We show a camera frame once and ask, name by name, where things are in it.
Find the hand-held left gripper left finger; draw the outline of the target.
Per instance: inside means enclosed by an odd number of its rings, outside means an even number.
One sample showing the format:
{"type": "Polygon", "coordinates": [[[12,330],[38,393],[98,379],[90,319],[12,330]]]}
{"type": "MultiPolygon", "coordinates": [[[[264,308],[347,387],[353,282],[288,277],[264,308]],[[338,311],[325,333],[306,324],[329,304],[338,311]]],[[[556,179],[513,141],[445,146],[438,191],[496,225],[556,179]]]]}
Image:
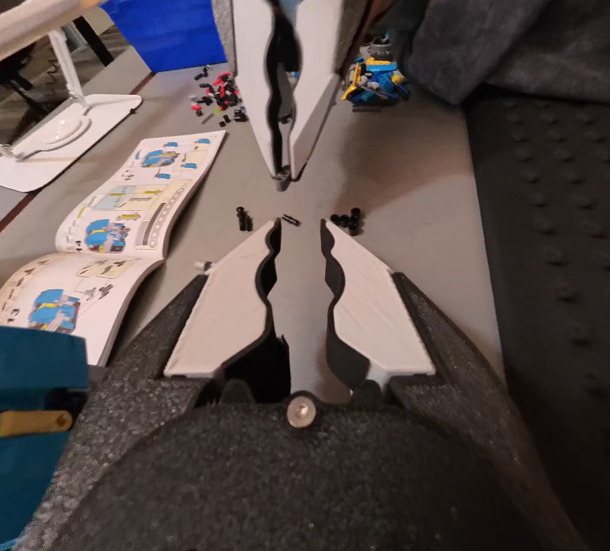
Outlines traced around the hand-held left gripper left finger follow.
{"type": "Polygon", "coordinates": [[[272,219],[214,264],[164,368],[165,377],[214,378],[275,336],[281,221],[272,219]]]}

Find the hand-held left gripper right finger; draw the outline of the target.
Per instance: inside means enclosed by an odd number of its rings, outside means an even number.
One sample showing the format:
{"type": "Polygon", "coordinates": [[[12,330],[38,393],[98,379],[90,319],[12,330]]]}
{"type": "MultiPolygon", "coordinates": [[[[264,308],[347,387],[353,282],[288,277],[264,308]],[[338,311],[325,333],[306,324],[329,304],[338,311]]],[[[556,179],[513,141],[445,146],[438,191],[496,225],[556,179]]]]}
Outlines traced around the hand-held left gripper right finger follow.
{"type": "Polygon", "coordinates": [[[332,294],[326,360],[334,376],[345,386],[432,378],[436,365],[393,270],[330,220],[320,222],[320,243],[332,294]]]}

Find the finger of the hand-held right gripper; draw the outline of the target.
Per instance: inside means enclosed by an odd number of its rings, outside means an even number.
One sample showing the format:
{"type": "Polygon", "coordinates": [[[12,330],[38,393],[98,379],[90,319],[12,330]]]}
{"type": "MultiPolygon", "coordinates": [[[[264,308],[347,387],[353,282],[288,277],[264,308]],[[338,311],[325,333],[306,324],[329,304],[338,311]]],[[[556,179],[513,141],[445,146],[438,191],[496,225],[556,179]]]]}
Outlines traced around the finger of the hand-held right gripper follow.
{"type": "Polygon", "coordinates": [[[282,93],[276,49],[276,13],[269,0],[232,0],[235,83],[273,179],[285,179],[279,127],[282,93]]]}
{"type": "Polygon", "coordinates": [[[316,146],[339,86],[337,46],[344,0],[302,0],[294,34],[301,67],[293,90],[295,118],[289,134],[292,181],[298,181],[316,146]]]}

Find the pile of building block parts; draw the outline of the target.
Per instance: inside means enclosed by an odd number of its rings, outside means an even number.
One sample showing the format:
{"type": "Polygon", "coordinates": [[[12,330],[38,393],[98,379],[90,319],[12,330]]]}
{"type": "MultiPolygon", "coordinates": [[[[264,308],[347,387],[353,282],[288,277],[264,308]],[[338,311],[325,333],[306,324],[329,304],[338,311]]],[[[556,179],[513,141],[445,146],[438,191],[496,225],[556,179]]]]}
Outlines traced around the pile of building block parts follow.
{"type": "MultiPolygon", "coordinates": [[[[389,34],[369,32],[363,45],[368,55],[366,58],[357,56],[350,65],[341,100],[349,102],[353,112],[377,112],[400,100],[409,100],[408,80],[394,61],[389,34]]],[[[204,66],[194,77],[201,93],[189,98],[191,109],[202,124],[214,116],[219,117],[221,127],[232,121],[247,122],[247,111],[232,73],[219,73],[215,81],[202,82],[208,76],[209,67],[204,66]]]]}

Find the cluster of black bushes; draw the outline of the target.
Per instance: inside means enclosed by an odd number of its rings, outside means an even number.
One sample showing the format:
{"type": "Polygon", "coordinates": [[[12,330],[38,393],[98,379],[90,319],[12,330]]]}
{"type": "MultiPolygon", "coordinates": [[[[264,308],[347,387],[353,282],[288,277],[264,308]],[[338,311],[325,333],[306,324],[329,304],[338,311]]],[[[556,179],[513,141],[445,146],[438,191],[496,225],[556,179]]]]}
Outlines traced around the cluster of black bushes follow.
{"type": "Polygon", "coordinates": [[[351,208],[346,214],[331,214],[329,220],[351,237],[363,234],[365,215],[359,207],[351,208]]]}

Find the building instruction booklet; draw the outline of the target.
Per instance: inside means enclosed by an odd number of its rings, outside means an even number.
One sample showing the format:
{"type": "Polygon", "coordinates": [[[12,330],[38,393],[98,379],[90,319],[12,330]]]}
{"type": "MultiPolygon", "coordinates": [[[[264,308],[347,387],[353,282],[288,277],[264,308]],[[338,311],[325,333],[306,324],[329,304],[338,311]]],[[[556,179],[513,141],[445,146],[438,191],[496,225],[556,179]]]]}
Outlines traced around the building instruction booklet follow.
{"type": "Polygon", "coordinates": [[[165,263],[172,227],[209,172],[226,130],[142,140],[58,227],[55,252],[1,287],[1,329],[80,337],[105,365],[133,296],[165,263]]]}

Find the person's right forearm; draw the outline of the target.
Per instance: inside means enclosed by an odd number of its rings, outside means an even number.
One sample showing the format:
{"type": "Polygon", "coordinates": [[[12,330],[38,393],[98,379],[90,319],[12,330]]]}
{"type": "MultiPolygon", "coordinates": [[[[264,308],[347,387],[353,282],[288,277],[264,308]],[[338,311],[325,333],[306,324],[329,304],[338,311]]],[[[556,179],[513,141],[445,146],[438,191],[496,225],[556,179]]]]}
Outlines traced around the person's right forearm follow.
{"type": "Polygon", "coordinates": [[[456,105],[488,84],[609,103],[609,0],[396,0],[400,70],[456,105]]]}

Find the grey desk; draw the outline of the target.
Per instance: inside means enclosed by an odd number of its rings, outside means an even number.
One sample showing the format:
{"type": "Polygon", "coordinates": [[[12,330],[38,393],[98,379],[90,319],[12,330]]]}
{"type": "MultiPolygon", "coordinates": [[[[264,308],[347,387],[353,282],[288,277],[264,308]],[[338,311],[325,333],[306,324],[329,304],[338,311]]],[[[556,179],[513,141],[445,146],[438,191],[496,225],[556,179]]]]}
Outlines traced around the grey desk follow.
{"type": "MultiPolygon", "coordinates": [[[[202,125],[188,104],[197,68],[149,71],[129,48],[84,86],[88,93],[132,93],[138,111],[36,195],[1,190],[1,284],[23,265],[55,250],[65,217],[149,137],[193,134],[202,125]]],[[[127,347],[196,274],[197,260],[217,261],[245,235],[237,206],[255,228],[282,214],[278,280],[270,301],[276,333],[290,350],[293,391],[344,402],[349,390],[326,362],[332,298],[324,281],[320,220],[353,207],[363,212],[359,242],[404,273],[470,338],[504,378],[497,317],[475,177],[461,111],[412,89],[410,100],[379,113],[353,113],[338,101],[301,180],[277,192],[249,123],[232,121],[207,181],[177,219],[164,267],[133,297],[112,356],[127,347]]]]}

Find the white desk lamp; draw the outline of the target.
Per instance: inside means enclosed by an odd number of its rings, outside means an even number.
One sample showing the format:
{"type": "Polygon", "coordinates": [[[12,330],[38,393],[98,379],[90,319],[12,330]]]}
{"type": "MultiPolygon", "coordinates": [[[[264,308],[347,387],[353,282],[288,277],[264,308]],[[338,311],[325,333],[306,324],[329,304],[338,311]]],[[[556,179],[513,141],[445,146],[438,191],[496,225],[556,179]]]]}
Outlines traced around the white desk lamp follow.
{"type": "Polygon", "coordinates": [[[134,113],[138,95],[85,95],[60,27],[80,17],[79,0],[24,0],[1,14],[1,59],[36,42],[50,43],[66,82],[68,105],[13,146],[1,144],[1,187],[41,189],[134,113]]]}

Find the blue plastic bin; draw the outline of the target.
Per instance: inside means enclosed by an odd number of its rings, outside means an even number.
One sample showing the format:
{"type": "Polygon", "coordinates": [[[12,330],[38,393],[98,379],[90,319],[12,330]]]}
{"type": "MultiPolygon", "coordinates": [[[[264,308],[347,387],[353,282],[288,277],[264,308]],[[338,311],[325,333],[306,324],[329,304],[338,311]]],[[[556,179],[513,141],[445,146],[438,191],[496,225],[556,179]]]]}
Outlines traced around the blue plastic bin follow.
{"type": "Polygon", "coordinates": [[[226,61],[211,0],[107,0],[101,8],[153,72],[226,61]]]}

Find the grey blue toy robot body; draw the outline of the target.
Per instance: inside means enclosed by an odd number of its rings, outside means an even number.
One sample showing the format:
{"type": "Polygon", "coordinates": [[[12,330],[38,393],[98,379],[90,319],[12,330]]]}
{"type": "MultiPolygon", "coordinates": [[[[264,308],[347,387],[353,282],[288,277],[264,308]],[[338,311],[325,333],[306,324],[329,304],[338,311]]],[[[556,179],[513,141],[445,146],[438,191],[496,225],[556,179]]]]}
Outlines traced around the grey blue toy robot body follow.
{"type": "Polygon", "coordinates": [[[1,327],[1,550],[42,501],[87,389],[83,339],[1,327]]]}

